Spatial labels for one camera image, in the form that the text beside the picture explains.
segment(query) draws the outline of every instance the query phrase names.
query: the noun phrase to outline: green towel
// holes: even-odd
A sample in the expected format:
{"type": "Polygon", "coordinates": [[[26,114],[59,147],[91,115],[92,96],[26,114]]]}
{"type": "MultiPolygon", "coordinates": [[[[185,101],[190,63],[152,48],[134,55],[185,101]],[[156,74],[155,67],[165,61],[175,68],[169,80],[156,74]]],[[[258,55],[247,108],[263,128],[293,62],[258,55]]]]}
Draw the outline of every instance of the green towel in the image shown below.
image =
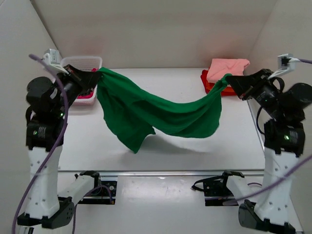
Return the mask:
{"type": "Polygon", "coordinates": [[[155,134],[153,127],[171,136],[206,138],[219,126],[220,93],[228,85],[225,77],[200,100],[174,103],[142,90],[127,77],[109,69],[101,68],[97,72],[102,73],[97,98],[106,124],[134,153],[147,135],[155,134]]]}

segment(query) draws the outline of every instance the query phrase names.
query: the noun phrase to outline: basket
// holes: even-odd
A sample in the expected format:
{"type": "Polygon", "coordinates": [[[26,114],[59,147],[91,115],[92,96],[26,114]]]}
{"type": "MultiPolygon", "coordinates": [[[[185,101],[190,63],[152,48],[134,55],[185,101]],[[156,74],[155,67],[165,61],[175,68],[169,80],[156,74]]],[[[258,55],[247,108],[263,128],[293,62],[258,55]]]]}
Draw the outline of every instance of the basket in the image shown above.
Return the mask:
{"type": "MultiPolygon", "coordinates": [[[[102,58],[96,56],[72,56],[63,58],[60,64],[62,67],[70,64],[81,71],[91,72],[94,68],[100,69],[102,67],[102,58]]],[[[96,96],[97,86],[94,88],[91,97],[87,96],[87,98],[84,98],[84,96],[79,96],[73,105],[93,105],[96,101],[96,96]]]]}

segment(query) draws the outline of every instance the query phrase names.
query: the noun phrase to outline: pink cloth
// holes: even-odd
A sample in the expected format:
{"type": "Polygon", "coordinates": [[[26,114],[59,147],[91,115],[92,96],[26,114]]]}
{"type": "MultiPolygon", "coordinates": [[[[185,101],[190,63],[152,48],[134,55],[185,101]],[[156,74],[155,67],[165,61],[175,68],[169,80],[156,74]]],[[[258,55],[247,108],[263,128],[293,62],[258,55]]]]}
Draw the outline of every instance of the pink cloth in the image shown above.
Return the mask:
{"type": "Polygon", "coordinates": [[[207,81],[216,83],[225,74],[231,73],[233,76],[242,76],[243,71],[250,62],[247,59],[223,59],[213,58],[209,72],[207,74],[207,81]]]}

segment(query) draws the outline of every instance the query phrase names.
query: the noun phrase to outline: red cloth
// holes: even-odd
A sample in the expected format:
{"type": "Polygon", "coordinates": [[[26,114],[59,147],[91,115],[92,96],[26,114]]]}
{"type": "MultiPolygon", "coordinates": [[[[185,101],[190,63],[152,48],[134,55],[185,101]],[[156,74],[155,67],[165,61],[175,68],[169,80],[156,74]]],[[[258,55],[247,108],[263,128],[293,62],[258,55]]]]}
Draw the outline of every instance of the red cloth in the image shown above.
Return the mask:
{"type": "MultiPolygon", "coordinates": [[[[207,81],[207,74],[208,74],[208,70],[203,70],[201,73],[201,81],[203,82],[203,85],[205,87],[205,92],[209,93],[209,91],[213,88],[213,86],[215,85],[214,83],[209,83],[207,81]]],[[[235,96],[236,93],[234,92],[234,90],[231,87],[226,87],[222,92],[221,92],[221,96],[235,96]]]]}

